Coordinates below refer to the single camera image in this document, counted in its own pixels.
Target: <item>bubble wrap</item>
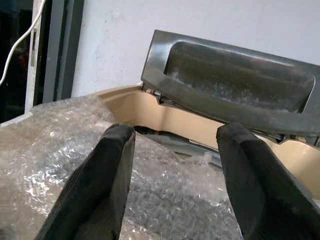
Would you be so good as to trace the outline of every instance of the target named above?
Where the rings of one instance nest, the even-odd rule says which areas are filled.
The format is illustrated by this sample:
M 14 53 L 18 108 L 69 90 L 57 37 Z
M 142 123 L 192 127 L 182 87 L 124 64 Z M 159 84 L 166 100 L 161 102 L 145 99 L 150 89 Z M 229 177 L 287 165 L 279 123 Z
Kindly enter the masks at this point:
M 40 105 L 0 128 L 0 231 L 33 239 L 113 122 L 99 98 L 87 96 Z M 176 154 L 137 134 L 120 239 L 242 239 L 223 172 L 210 160 L 209 153 Z

